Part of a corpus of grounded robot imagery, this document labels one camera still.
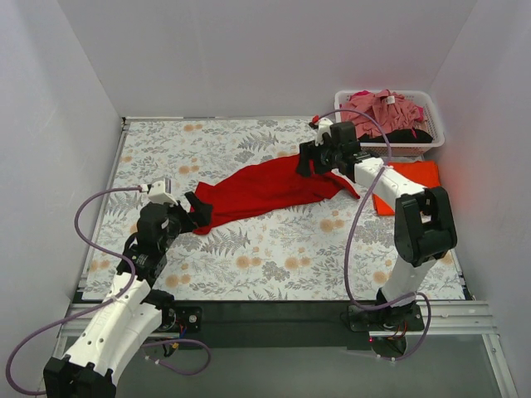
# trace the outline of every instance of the metal frame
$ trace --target metal frame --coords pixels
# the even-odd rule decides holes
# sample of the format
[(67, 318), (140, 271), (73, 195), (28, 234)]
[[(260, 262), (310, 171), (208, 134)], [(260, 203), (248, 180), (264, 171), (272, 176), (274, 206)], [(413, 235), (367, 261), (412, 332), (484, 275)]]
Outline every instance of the metal frame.
[[(286, 119), (293, 119), (294, 116), (291, 117), (285, 117)], [(116, 156), (114, 158), (114, 165), (111, 170), (110, 178), (107, 184), (107, 187), (111, 187), (113, 181), (114, 181), (114, 175), (116, 172), (116, 168), (119, 163), (119, 159), (124, 147), (124, 141), (127, 136), (129, 126), (131, 121), (133, 120), (142, 120), (142, 121), (148, 121), (148, 120), (154, 120), (154, 121), (164, 121), (164, 120), (201, 120), (201, 119), (234, 119), (234, 118), (223, 118), (223, 117), (216, 117), (216, 118), (200, 118), (200, 117), (194, 117), (194, 118), (127, 118), (124, 122), (124, 127), (122, 130), (122, 134), (119, 141), (119, 146), (117, 149)], [(238, 119), (270, 119), (268, 118), (238, 118)], [(107, 206), (108, 197), (104, 199), (102, 202), (100, 213), (98, 215), (98, 219), (96, 222), (95, 230), (92, 235), (92, 239), (97, 239), (99, 229), (101, 222), (103, 220), (105, 209)], [(90, 258), (91, 258), (92, 251), (90, 250), (87, 253), (86, 260), (85, 260), (85, 267), (84, 267), (84, 273), (81, 276), (80, 283), (78, 286), (77, 294), (74, 298), (74, 303), (70, 306), (68, 310), (68, 315), (72, 315), (73, 313), (79, 312), (82, 309), (88, 308), (89, 306), (95, 305), (95, 302), (83, 302), (81, 300), (81, 294), (82, 290), (85, 287), (86, 284), (86, 271), (88, 270), (88, 267), (90, 266)], [(457, 258), (455, 258), (456, 265), (458, 267), (458, 271), (460, 274), (460, 278), (462, 278), (462, 282), (464, 283), (464, 278), (462, 274), (462, 269), (460, 267), (460, 264), (458, 263)], [(238, 305), (243, 306), (245, 308), (259, 308), (260, 306), (273, 308), (272, 311), (267, 310), (265, 313), (285, 313), (284, 309), (281, 308), (287, 308), (282, 307), (286, 304), (293, 304), (294, 302), (222, 302), (222, 301), (205, 301), (205, 302), (186, 302), (186, 305), (198, 305), (203, 307), (205, 310), (206, 308), (215, 309), (215, 308), (230, 308), (227, 306), (234, 305), (235, 303), (238, 303)], [(295, 302), (297, 305), (302, 306), (302, 308), (312, 308), (312, 305), (315, 305), (316, 302)], [(326, 307), (334, 308), (334, 306), (342, 306), (341, 308), (347, 308), (348, 302), (317, 302), (321, 303)], [(426, 311), (426, 304), (419, 302), (419, 306), (421, 307), (421, 312), (423, 317), (427, 315)], [(501, 396), (503, 398), (515, 398), (518, 397), (518, 393), (516, 391), (516, 388), (514, 386), (513, 379), (510, 375), (509, 368), (507, 366), (507, 362), (505, 360), (502, 347), (499, 344), (499, 335), (497, 334), (497, 329), (494, 323), (494, 319), (492, 317), (492, 314), (490, 313), (489, 305), (485, 301), (475, 301), (475, 300), (459, 300), (459, 301), (453, 301), (453, 300), (441, 300), (441, 301), (431, 301), (432, 306), (432, 321), (431, 321), (431, 327), (428, 331), (428, 334), (430, 335), (481, 335), (484, 340), (485, 344), (485, 350), (488, 354), (488, 357), (490, 359), (490, 364), (492, 366), (496, 381), (499, 386), (499, 390), (501, 393)], [(264, 309), (260, 309), (258, 311), (246, 311), (245, 309), (243, 311), (240, 311), (241, 316), (239, 318), (234, 318), (230, 321), (230, 327), (231, 330), (236, 326), (238, 322), (242, 322), (242, 324), (248, 323), (252, 321), (252, 319), (249, 319), (249, 313), (254, 313), (255, 318), (260, 318), (264, 314)], [(308, 325), (304, 324), (304, 319), (301, 322), (300, 312), (288, 312), (286, 316), (284, 316), (280, 322), (283, 323), (289, 323), (290, 327), (292, 328), (294, 325), (299, 323), (299, 325), (304, 326), (306, 329), (304, 332), (307, 332)], [(58, 336), (58, 341), (56, 345), (56, 349), (54, 351), (54, 357), (60, 357), (65, 351), (66, 346), (66, 339), (68, 337), (79, 337), (80, 334), (85, 330), (86, 325), (91, 319), (91, 315), (86, 315), (82, 318), (76, 319), (72, 322), (69, 322), (61, 328)], [(256, 330), (259, 330), (260, 327), (263, 327), (264, 325), (264, 319), (259, 319), (259, 324), (256, 325)], [(271, 318), (266, 319), (266, 322), (271, 322)], [(208, 330), (209, 328), (215, 329), (215, 324), (212, 323), (209, 324), (208, 321), (205, 321), (203, 323), (203, 330)], [(381, 336), (383, 334), (387, 334), (386, 332), (370, 332), (371, 336)], [(420, 332), (409, 332), (408, 334), (411, 335), (418, 335)], [(226, 340), (226, 334), (224, 334), (224, 347), (227, 347), (227, 344), (231, 344), (231, 342), (227, 342)], [(163, 333), (153, 333), (150, 337), (171, 337), (171, 335), (166, 335)], [(258, 342), (258, 344), (264, 344), (263, 338)], [(291, 345), (292, 347), (297, 347), (298, 343), (295, 343), (295, 345)], [(324, 346), (330, 346), (330, 343), (324, 343)], [(333, 346), (341, 347), (348, 345), (348, 337), (340, 338), (340, 343), (332, 343)], [(214, 344), (214, 347), (221, 347), (216, 342)]]

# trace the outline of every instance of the laundry basket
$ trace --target laundry basket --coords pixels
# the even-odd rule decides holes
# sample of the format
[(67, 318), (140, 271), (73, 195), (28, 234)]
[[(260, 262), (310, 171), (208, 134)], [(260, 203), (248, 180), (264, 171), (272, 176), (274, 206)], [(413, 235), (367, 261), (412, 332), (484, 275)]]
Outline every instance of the laundry basket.
[[(341, 104), (346, 104), (350, 96), (361, 90), (341, 90), (335, 95), (334, 108), (339, 109)], [(445, 136), (442, 128), (441, 119), (435, 109), (435, 105), (428, 94), (422, 91), (404, 91), (394, 90), (397, 94), (404, 95), (408, 100), (424, 108), (424, 120), (426, 121), (426, 132), (433, 137), (431, 143), (392, 143), (393, 156), (420, 156), (432, 148), (440, 147), (445, 143)], [(336, 121), (341, 121), (341, 113), (335, 114)], [(376, 153), (387, 154), (385, 143), (362, 143), (365, 149), (372, 149)]]

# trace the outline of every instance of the wall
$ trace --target wall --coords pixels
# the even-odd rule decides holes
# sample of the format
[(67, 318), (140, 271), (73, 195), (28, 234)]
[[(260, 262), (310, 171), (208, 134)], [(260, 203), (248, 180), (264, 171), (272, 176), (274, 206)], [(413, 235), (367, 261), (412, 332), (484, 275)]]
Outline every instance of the wall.
[(431, 88), (446, 125), (436, 156), (478, 299), (488, 299), (519, 395), (531, 396), (531, 6), (479, 0)]
[[(55, 0), (0, 0), (0, 363), (64, 316), (85, 245), (76, 208), (105, 186), (120, 119)], [(82, 220), (90, 232), (96, 206)], [(30, 342), (14, 376), (35, 389), (57, 330)], [(0, 396), (17, 396), (4, 378)]]
[(122, 116), (315, 114), (427, 90), (475, 0), (59, 0)]

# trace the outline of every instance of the orange cloth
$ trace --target orange cloth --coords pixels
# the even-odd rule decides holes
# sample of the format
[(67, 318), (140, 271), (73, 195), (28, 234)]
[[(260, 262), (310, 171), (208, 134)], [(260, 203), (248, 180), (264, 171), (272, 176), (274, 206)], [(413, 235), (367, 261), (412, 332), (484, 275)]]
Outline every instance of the orange cloth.
[[(439, 168), (437, 163), (432, 160), (426, 162), (414, 163), (389, 163), (395, 171), (409, 178), (417, 184), (424, 185), (428, 188), (439, 187)], [(379, 216), (394, 216), (394, 211), (382, 199), (373, 195), (374, 209)]]

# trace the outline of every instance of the floral pattern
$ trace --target floral pattern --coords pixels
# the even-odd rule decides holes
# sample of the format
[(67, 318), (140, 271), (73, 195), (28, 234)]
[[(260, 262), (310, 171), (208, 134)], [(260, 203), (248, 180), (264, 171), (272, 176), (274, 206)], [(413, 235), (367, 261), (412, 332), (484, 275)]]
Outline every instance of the floral pattern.
[[(299, 143), (313, 136), (303, 119), (134, 121), (113, 186), (170, 177), (174, 196), (183, 199), (199, 182), (214, 185), (242, 167), (295, 154)], [(97, 243), (121, 252), (146, 202), (136, 192), (110, 195)], [(328, 201), (233, 221), (205, 236), (181, 235), (155, 288), (182, 300), (346, 299), (343, 255), (358, 205), (341, 191)], [(397, 258), (392, 234), (393, 218), (379, 217), (367, 205), (349, 257), (358, 299), (374, 299), (389, 278)], [(453, 255), (438, 261), (421, 287), (432, 299), (464, 298)], [(105, 296), (118, 262), (89, 253), (84, 299)]]

